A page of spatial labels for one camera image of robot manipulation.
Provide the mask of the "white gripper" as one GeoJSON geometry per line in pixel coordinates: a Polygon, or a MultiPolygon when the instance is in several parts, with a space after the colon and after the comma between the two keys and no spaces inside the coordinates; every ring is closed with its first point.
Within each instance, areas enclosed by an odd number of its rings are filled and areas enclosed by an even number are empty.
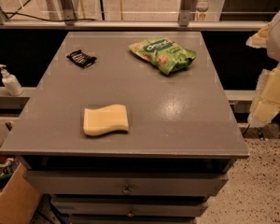
{"type": "MultiPolygon", "coordinates": [[[[280,62],[280,10],[245,44],[255,49],[266,49],[270,58],[280,62]]],[[[249,110],[248,123],[252,128],[261,128],[271,123],[280,112],[280,64],[272,71],[263,69],[259,75],[256,96],[249,110]]]]}

